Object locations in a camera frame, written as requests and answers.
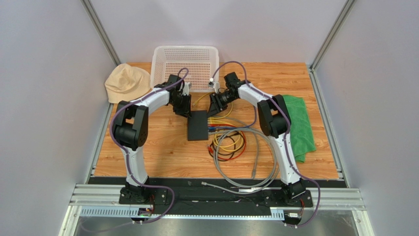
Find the red wire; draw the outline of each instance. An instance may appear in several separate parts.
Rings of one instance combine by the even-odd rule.
[[[230,127],[237,127],[237,126],[230,125],[230,124],[209,124],[209,126],[211,126],[211,127],[215,127],[215,126],[230,126]],[[243,147],[243,150],[241,151],[241,153],[239,153],[239,155],[237,155],[237,156],[235,156],[235,157],[233,157],[233,158],[223,158],[223,157],[219,157],[219,156],[218,156],[218,159],[221,159],[221,160],[226,160],[226,161],[228,161],[228,160],[234,160],[234,159],[238,158],[239,156],[241,156],[241,155],[244,153],[244,150],[246,150],[246,146],[247,146],[247,143],[246,143],[246,136],[244,135],[244,132],[243,132],[243,131],[240,131],[240,133],[243,135],[243,142],[244,142],[244,147]]]

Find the wooden table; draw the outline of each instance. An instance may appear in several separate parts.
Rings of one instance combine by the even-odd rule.
[[[129,63],[150,72],[151,63]],[[319,107],[304,63],[244,63],[248,80],[266,93],[289,94],[302,97],[306,103],[314,134],[317,150],[306,155],[305,163],[298,163],[303,175],[310,178],[336,179],[336,166],[329,147],[326,132],[320,116]],[[224,75],[235,71],[243,80],[242,68],[228,64],[220,70],[221,86],[224,87]],[[193,93],[192,103],[203,93]],[[207,110],[209,99],[202,99],[192,110]],[[230,117],[250,124],[253,119],[253,107],[246,101],[234,101]],[[207,145],[211,141],[187,141],[187,119],[177,116],[172,106],[161,107],[149,119],[149,136],[144,147],[146,170],[151,177],[222,177],[208,154]],[[223,172],[233,178],[250,178],[255,158],[255,140],[247,135],[248,148],[245,153],[232,161],[221,162]],[[260,138],[256,178],[265,178],[272,169],[273,161],[270,149]],[[121,150],[113,143],[106,132],[95,176],[126,176],[125,163]]]

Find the gray cable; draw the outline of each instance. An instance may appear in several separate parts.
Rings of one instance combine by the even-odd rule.
[[[252,129],[252,128],[235,128],[235,129],[232,129],[232,130],[218,131],[218,133],[223,133],[219,138],[219,142],[221,143],[228,134],[230,134],[231,132],[234,132],[234,131],[252,132],[254,134],[257,134],[257,135],[261,136],[267,142],[267,144],[269,145],[269,147],[272,151],[272,157],[273,157],[273,160],[274,160],[273,168],[272,168],[271,173],[269,174],[269,176],[266,179],[264,179],[263,181],[261,181],[257,184],[254,184],[254,185],[243,185],[243,184],[239,184],[237,182],[234,182],[232,179],[228,178],[222,172],[222,170],[219,166],[219,162],[218,162],[218,158],[217,158],[217,154],[218,154],[218,151],[219,151],[219,146],[217,146],[217,148],[214,152],[214,156],[213,156],[215,167],[220,172],[220,174],[226,179],[226,181],[228,181],[230,184],[232,184],[234,186],[242,187],[242,188],[253,188],[253,187],[260,187],[260,186],[263,185],[263,187],[261,187],[260,189],[256,189],[252,192],[236,192],[236,191],[232,191],[230,189],[223,188],[223,187],[220,187],[220,186],[217,186],[217,185],[214,185],[214,184],[209,184],[209,183],[206,183],[206,182],[202,182],[202,185],[212,186],[212,187],[219,188],[219,189],[222,189],[222,190],[230,192],[230,193],[241,194],[241,195],[246,195],[246,194],[252,194],[252,193],[259,192],[259,191],[263,190],[264,188],[268,187],[278,176],[279,167],[277,169],[276,165],[279,166],[279,161],[278,161],[278,157],[275,155],[274,147],[273,147],[270,139],[267,136],[265,136],[261,131],[256,130],[256,129]]]
[[[235,119],[235,118],[230,118],[230,117],[223,117],[224,119],[229,119],[229,120],[233,120],[235,122],[241,123],[244,126],[247,126],[246,123],[244,123],[241,120]],[[209,134],[218,134],[218,133],[222,133],[222,132],[210,132]],[[252,133],[253,136],[255,137],[256,140],[256,156],[255,156],[255,164],[253,165],[253,170],[252,170],[252,179],[254,179],[256,177],[256,167],[258,165],[258,159],[259,159],[259,140],[258,140],[258,136],[256,136],[255,133]]]

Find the white wall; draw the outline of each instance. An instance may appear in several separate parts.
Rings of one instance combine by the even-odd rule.
[[[119,58],[209,45],[220,61],[312,63],[345,0],[92,0]]]
[[[356,2],[317,71],[376,235],[417,235],[419,1]]]
[[[115,66],[80,1],[0,5],[0,235],[55,236]]]

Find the beige hat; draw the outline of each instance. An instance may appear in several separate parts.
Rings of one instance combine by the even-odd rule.
[[[150,90],[150,74],[126,63],[117,66],[105,82],[110,103],[131,101]]]

